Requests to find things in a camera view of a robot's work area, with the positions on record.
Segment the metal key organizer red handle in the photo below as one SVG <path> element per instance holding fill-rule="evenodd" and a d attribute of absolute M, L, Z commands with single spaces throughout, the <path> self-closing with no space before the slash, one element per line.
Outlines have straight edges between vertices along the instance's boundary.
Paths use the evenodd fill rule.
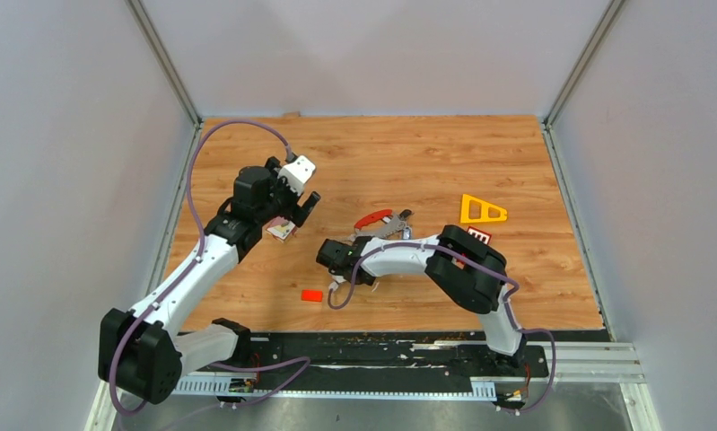
<path fill-rule="evenodd" d="M 409 218 L 414 214 L 411 209 L 396 212 L 382 209 L 363 216 L 354 224 L 354 232 L 347 239 L 352 242 L 359 237 L 377 237 L 388 239 L 398 235 L 400 239 L 410 239 L 412 228 Z"/>

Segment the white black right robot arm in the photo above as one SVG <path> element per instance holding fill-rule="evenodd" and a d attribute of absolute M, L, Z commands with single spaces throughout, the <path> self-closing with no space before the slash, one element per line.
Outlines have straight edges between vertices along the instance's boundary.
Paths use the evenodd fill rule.
<path fill-rule="evenodd" d="M 373 285 L 385 276 L 424 275 L 458 307 L 474 313 L 485 333 L 490 362 L 500 374 L 514 374 L 526 362 L 526 337 L 509 305 L 518 283 L 507 276 L 507 259 L 490 245 L 456 225 L 413 240 L 358 237 L 351 243 L 326 239 L 316 262 L 324 267 L 335 291 L 350 285 L 341 309 L 357 285 Z"/>

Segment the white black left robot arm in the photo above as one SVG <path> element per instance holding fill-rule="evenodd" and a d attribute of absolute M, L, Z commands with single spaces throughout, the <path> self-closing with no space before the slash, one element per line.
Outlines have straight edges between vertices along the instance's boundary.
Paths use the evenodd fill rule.
<path fill-rule="evenodd" d="M 232 371 L 252 359 L 250 331 L 218 318 L 203 330 L 182 334 L 188 316 L 209 290 L 234 270 L 260 241 L 267 225 L 282 217 L 302 226 L 319 202 L 311 192 L 299 202 L 315 164 L 297 155 L 286 164 L 270 157 L 240 170 L 233 193 L 201 230 L 190 254 L 150 294 L 129 310 L 116 308 L 101 320 L 98 376 L 112 389 L 145 402 L 168 398 L 179 379 L 223 363 Z"/>

